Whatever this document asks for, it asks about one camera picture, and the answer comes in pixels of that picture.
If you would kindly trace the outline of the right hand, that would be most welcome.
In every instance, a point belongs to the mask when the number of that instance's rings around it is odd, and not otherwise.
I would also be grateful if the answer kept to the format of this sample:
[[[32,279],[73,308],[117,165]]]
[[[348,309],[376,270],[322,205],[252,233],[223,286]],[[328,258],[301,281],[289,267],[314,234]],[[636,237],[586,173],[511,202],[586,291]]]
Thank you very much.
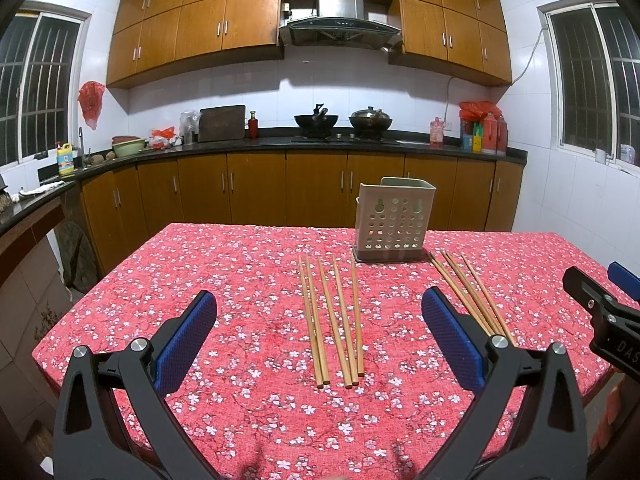
[[[589,454],[605,450],[613,435],[613,425],[622,409],[622,397],[620,396],[620,385],[626,376],[622,378],[616,386],[612,388],[605,401],[604,414],[602,415],[597,429],[591,437]]]

